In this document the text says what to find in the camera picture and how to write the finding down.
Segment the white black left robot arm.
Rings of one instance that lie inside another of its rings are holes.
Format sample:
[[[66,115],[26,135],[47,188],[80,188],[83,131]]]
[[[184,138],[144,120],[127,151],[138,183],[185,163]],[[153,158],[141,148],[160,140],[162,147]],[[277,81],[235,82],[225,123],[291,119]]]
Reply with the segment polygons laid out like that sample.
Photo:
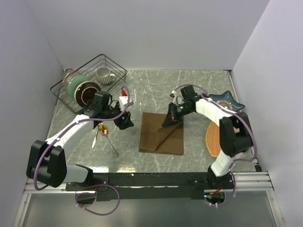
[[[65,152],[103,122],[113,121],[120,130],[134,126],[131,113],[127,110],[131,106],[130,92],[127,87],[122,87],[122,91],[125,95],[120,96],[115,106],[111,106],[112,96],[108,92],[96,92],[94,98],[59,133],[32,144],[26,175],[33,179],[36,190],[41,190],[38,183],[53,188],[62,183],[77,183],[83,190],[92,188],[93,170],[81,165],[67,165]]]

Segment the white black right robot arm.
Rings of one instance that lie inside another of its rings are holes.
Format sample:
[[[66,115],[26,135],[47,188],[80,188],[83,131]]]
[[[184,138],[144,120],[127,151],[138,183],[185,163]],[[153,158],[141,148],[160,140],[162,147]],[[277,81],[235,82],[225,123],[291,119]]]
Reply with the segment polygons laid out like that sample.
[[[214,123],[219,128],[220,152],[216,160],[207,170],[207,183],[211,188],[218,188],[229,175],[232,166],[237,161],[246,161],[241,158],[249,148],[257,149],[256,141],[250,126],[248,115],[245,112],[238,113],[218,103],[223,95],[209,94],[203,91],[198,94],[194,85],[182,85],[182,103],[178,103],[176,90],[172,90],[168,112],[162,123],[163,128],[183,123],[184,116],[198,113]]]

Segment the brown cloth napkin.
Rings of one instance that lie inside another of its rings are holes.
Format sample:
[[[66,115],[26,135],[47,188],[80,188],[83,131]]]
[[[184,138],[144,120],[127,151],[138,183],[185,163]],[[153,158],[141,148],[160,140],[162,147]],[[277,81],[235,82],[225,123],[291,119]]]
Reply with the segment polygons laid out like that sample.
[[[139,151],[144,153],[184,155],[184,127],[176,124],[162,127],[166,115],[143,113]]]

